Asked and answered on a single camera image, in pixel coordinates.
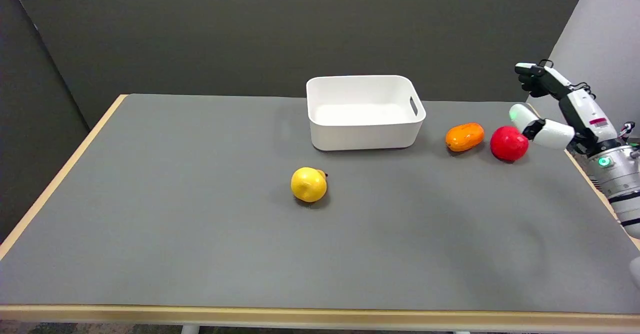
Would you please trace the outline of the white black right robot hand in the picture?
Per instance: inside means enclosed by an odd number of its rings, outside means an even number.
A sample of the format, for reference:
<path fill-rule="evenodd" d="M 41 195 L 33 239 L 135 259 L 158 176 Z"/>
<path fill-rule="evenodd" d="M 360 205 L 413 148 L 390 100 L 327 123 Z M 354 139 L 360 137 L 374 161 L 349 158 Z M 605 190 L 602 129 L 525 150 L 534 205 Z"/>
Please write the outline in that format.
<path fill-rule="evenodd" d="M 574 85 L 544 59 L 538 63 L 519 62 L 514 66 L 522 90 L 531 97 L 545 96 L 557 100 L 565 123 L 543 118 L 526 104 L 509 109 L 512 126 L 525 138 L 542 147 L 566 149 L 592 157 L 617 148 L 630 148 L 608 116 L 595 101 L 590 86 Z"/>

